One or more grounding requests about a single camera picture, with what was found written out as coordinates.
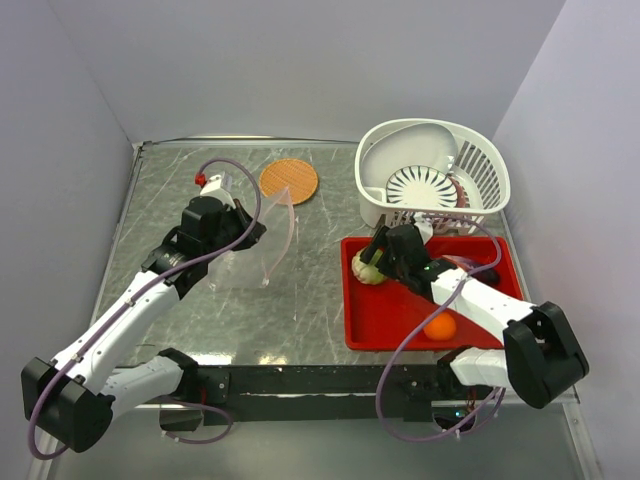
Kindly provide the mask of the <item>green cabbage toy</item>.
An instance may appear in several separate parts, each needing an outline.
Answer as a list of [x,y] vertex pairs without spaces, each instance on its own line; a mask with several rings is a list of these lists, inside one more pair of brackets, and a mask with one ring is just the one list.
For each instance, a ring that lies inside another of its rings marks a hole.
[[365,285],[380,285],[384,283],[387,277],[377,268],[377,262],[382,257],[383,250],[377,249],[370,262],[363,262],[361,260],[361,254],[363,252],[364,249],[360,249],[352,258],[351,271],[354,277]]

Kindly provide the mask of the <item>clear zip top bag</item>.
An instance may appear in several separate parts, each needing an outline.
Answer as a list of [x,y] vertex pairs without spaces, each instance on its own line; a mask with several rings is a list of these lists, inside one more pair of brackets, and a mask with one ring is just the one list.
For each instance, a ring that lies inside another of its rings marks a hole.
[[249,249],[230,251],[209,264],[209,286],[215,292],[269,286],[294,236],[295,214],[288,187],[262,199],[258,222],[266,228]]

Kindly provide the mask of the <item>orange fruit toy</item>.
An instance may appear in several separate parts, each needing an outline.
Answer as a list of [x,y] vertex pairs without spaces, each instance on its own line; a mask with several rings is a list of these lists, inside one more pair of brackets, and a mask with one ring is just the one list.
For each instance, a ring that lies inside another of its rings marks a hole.
[[425,336],[432,341],[448,341],[455,337],[457,324],[455,318],[446,312],[434,317],[424,328]]

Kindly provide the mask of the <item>purple eggplant toy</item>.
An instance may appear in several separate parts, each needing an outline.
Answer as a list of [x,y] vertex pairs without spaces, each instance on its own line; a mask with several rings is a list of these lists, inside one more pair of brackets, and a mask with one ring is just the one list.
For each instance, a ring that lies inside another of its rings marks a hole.
[[479,271],[479,267],[474,267],[469,273],[474,279],[492,287],[498,286],[501,281],[499,273],[494,268]]

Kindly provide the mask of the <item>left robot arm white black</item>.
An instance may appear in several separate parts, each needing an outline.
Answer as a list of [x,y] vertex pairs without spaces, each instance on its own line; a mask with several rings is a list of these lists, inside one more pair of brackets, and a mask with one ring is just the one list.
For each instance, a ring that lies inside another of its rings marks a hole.
[[141,265],[121,297],[79,339],[50,361],[33,358],[21,372],[28,447],[39,460],[52,460],[36,445],[41,429],[64,450],[81,453],[97,443],[111,422],[157,398],[205,409],[199,365],[168,348],[152,360],[115,373],[120,357],[147,328],[181,301],[228,251],[253,247],[266,232],[239,200],[210,196],[190,200],[172,228]]

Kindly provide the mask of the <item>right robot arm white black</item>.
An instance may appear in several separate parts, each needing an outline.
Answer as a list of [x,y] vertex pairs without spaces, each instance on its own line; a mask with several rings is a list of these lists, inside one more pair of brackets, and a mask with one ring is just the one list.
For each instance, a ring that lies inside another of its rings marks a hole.
[[505,388],[541,409],[590,371],[558,305],[534,305],[481,282],[485,265],[466,269],[448,257],[432,258],[414,225],[379,227],[356,258],[499,341],[498,349],[463,346],[439,360],[437,384],[449,398],[475,386]]

